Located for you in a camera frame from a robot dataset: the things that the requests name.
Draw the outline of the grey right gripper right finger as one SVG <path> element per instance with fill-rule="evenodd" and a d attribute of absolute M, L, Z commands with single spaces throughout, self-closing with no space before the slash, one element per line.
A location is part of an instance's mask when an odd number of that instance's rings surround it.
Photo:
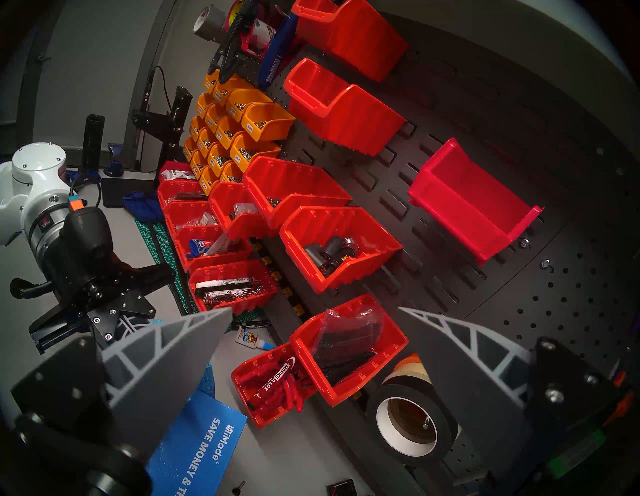
<path fill-rule="evenodd" d="M 479 324 L 403 306 L 399 324 L 491 473 L 534 472 L 620 402 L 620 387 L 556 338 L 543 335 L 530 350 Z"/>

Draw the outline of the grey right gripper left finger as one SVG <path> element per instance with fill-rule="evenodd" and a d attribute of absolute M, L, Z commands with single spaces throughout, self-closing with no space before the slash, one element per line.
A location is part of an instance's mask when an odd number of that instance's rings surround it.
<path fill-rule="evenodd" d="M 188 398 L 232 321 L 230 308 L 146 326 L 105 350 L 76 337 L 13 388 L 15 428 L 34 444 L 128 445 L 146 460 Z"/>

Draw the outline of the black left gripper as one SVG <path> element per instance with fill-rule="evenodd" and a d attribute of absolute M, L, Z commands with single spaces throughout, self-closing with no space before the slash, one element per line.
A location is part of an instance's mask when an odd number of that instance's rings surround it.
<path fill-rule="evenodd" d="M 79 333 L 110 347 L 135 332 L 131 319 L 156 318 L 145 296 L 174 283 L 176 275 L 168 264 L 133 268 L 113 252 L 91 258 L 62 235 L 48 244 L 42 264 L 45 290 L 58 303 L 29 327 L 40 354 Z"/>

